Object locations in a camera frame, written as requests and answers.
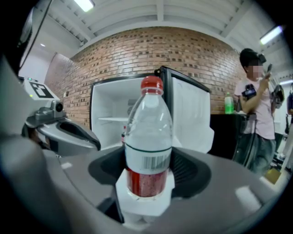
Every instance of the barcode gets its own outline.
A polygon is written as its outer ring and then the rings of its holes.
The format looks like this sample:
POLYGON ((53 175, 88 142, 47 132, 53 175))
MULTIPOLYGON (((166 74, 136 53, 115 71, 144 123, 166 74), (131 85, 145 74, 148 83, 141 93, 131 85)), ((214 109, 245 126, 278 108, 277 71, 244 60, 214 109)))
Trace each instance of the barcode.
POLYGON ((168 155, 162 155, 158 157, 143 157, 142 168, 149 170, 164 168, 168 162, 167 159, 168 155))

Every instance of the black bag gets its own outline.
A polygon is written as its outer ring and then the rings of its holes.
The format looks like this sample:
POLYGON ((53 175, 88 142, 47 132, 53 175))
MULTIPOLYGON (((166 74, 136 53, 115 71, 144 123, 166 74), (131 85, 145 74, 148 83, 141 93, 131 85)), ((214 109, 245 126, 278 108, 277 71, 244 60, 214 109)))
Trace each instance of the black bag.
POLYGON ((286 128, 285 128, 285 134, 289 134, 289 122, 288 122, 288 114, 286 114, 286 128))

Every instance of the black cap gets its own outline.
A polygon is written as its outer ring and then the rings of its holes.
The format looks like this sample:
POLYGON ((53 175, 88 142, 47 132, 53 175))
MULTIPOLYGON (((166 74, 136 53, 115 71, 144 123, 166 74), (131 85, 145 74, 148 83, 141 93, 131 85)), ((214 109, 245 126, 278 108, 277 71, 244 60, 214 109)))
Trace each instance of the black cap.
POLYGON ((245 48, 240 53, 240 63, 242 67, 247 67, 252 61, 260 61, 258 53, 252 49, 245 48))

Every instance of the red bottle cap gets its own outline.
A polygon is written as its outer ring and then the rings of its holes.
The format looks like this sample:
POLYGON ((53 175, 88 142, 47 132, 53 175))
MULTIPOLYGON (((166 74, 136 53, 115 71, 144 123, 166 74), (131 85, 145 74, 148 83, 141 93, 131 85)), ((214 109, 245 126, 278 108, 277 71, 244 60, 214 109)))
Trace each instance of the red bottle cap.
POLYGON ((145 92, 155 92, 161 90, 163 92, 163 81, 154 75, 145 77, 141 82, 141 90, 145 92))

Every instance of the white ceiling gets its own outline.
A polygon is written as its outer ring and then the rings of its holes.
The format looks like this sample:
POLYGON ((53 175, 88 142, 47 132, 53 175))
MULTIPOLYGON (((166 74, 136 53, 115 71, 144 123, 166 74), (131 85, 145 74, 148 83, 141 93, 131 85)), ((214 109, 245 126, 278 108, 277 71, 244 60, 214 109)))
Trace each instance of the white ceiling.
MULTIPOLYGON (((33 14, 37 28, 49 0, 33 14)), ((181 27, 216 37, 241 51, 252 48, 273 63, 273 73, 289 79, 293 66, 280 36, 261 46, 260 38, 275 24, 251 0, 93 0, 84 12, 74 0, 54 0, 37 39, 71 57, 87 46, 118 32, 140 27, 181 27)))

